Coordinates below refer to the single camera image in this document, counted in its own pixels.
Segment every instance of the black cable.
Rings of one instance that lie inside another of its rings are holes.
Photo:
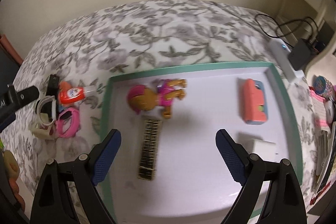
[[[267,32],[265,32],[265,30],[263,29],[263,27],[261,26],[261,24],[260,24],[259,21],[257,20],[257,17],[258,17],[258,16],[269,17],[270,19],[272,19],[272,20],[276,23],[277,27],[274,29],[274,32],[275,32],[276,36],[270,35],[270,34],[268,34]],[[310,39],[313,37],[313,34],[314,34],[314,28],[313,28],[313,26],[310,24],[310,22],[307,21],[307,19],[312,20],[312,22],[313,22],[313,23],[315,24],[315,26],[316,26],[316,31],[318,31],[319,28],[318,28],[318,26],[317,26],[315,20],[313,20],[311,17],[305,17],[305,18],[293,19],[293,20],[289,20],[289,21],[287,21],[287,22],[284,22],[283,24],[278,24],[278,22],[277,22],[273,17],[271,17],[271,16],[269,16],[269,15],[265,15],[265,14],[260,14],[260,13],[259,13],[259,14],[256,14],[255,17],[254,17],[254,20],[257,22],[257,24],[259,25],[260,29],[264,32],[264,34],[266,34],[268,37],[271,37],[271,38],[282,38],[282,37],[286,37],[286,36],[290,35],[291,33],[295,32],[296,30],[298,30],[298,29],[302,26],[303,23],[307,23],[307,24],[310,26],[310,28],[311,28],[311,34],[310,34],[310,36],[309,36],[309,38],[308,38],[308,40],[310,40]],[[294,23],[294,22],[300,22],[300,24],[297,25],[297,26],[294,28],[294,30],[292,30],[291,32],[286,33],[286,34],[284,34],[284,35],[278,35],[278,29],[281,30],[281,27],[282,27],[282,26],[285,26],[285,25],[288,25],[288,24],[291,24],[291,23]],[[288,45],[288,46],[290,46],[291,48],[293,48],[293,46],[290,45],[290,44],[288,44],[286,41],[283,40],[283,42],[284,42],[286,45]]]

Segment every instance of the screw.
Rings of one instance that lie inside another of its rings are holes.
[[[251,160],[258,160],[258,159],[259,159],[259,156],[258,156],[257,154],[252,153],[252,154],[250,155],[250,159],[251,159]]]
[[[282,160],[282,163],[283,163],[284,165],[290,165],[290,164],[291,164],[291,162],[290,162],[288,159],[283,159],[283,160]]]
[[[47,159],[47,164],[48,165],[51,165],[53,162],[54,162],[54,159],[52,159],[52,158]]]
[[[86,160],[87,159],[87,154],[81,154],[78,158],[79,158],[79,160]]]

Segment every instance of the pink crochet fabric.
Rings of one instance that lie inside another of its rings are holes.
[[[316,127],[329,131],[330,129],[329,125],[327,124],[326,109],[324,108],[324,102],[326,99],[316,94],[313,90],[309,90],[309,92],[314,105]]]

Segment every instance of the pink toy outfit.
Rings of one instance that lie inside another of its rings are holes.
[[[158,98],[158,106],[171,106],[173,103],[173,99],[166,99],[165,95],[175,91],[175,89],[171,86],[168,86],[168,82],[170,79],[161,80],[157,85],[157,98]]]

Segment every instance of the white bottle cap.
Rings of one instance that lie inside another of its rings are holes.
[[[83,88],[83,92],[84,92],[85,97],[97,95],[96,87],[94,85],[85,86]]]

